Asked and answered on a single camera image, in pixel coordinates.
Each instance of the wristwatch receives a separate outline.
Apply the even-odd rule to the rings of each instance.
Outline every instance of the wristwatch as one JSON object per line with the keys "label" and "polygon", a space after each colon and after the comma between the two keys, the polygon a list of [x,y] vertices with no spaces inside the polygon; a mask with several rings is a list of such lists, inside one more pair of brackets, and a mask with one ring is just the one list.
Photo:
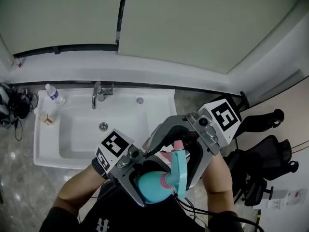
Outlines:
{"label": "wristwatch", "polygon": [[97,171],[97,173],[104,179],[107,178],[107,174],[105,173],[105,170],[102,168],[102,166],[98,163],[98,159],[94,157],[91,161],[92,167]]}

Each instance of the marble floor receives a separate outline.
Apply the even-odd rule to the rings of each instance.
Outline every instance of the marble floor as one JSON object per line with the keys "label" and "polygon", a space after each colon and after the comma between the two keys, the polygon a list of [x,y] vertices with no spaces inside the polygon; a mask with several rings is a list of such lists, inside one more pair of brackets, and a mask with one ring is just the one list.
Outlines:
{"label": "marble floor", "polygon": [[[93,87],[89,85],[55,85],[56,88]],[[43,85],[24,86],[33,93],[43,90]],[[203,104],[218,95],[175,91],[175,104],[178,114],[198,110]],[[0,232],[36,232],[52,207],[57,193],[63,184],[80,170],[42,167],[33,163],[33,134],[35,115],[30,113],[22,119],[23,138],[17,141],[14,127],[0,130],[0,178],[3,204],[0,204]],[[80,219],[96,202],[98,191],[81,209]],[[188,191],[188,197],[198,208],[207,208],[206,192],[201,184]]]}

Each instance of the teal object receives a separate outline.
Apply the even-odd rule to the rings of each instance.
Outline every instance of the teal object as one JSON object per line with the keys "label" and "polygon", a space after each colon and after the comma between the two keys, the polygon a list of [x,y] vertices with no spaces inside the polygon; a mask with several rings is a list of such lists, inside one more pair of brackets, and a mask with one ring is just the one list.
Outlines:
{"label": "teal object", "polygon": [[161,202],[172,194],[173,189],[165,189],[160,184],[161,177],[164,174],[166,172],[155,171],[146,173],[139,178],[137,186],[144,196],[146,203]]}
{"label": "teal object", "polygon": [[176,189],[180,198],[185,198],[187,185],[187,161],[185,150],[171,153],[171,173],[154,171],[142,175],[137,186],[146,203],[158,203],[165,200]]}

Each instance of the white logo on shirt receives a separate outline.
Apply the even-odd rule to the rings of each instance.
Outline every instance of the white logo on shirt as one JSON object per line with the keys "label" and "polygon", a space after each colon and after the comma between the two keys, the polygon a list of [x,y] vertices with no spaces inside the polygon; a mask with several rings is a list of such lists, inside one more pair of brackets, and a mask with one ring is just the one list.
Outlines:
{"label": "white logo on shirt", "polygon": [[107,229],[109,229],[110,227],[108,226],[108,220],[107,219],[105,219],[104,220],[104,223],[103,223],[103,225],[102,225],[102,219],[101,218],[99,218],[98,219],[98,225],[97,225],[97,228],[96,228],[96,230],[98,231],[98,232],[107,232]]}

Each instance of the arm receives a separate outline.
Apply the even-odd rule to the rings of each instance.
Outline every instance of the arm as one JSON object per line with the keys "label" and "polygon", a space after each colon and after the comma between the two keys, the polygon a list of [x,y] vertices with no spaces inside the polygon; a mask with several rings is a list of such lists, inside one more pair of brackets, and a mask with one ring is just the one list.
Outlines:
{"label": "arm", "polygon": [[232,176],[221,153],[212,157],[202,175],[211,212],[234,211]]}
{"label": "arm", "polygon": [[77,216],[79,209],[105,181],[94,170],[92,165],[89,165],[64,184],[56,197],[53,207],[63,208]]}

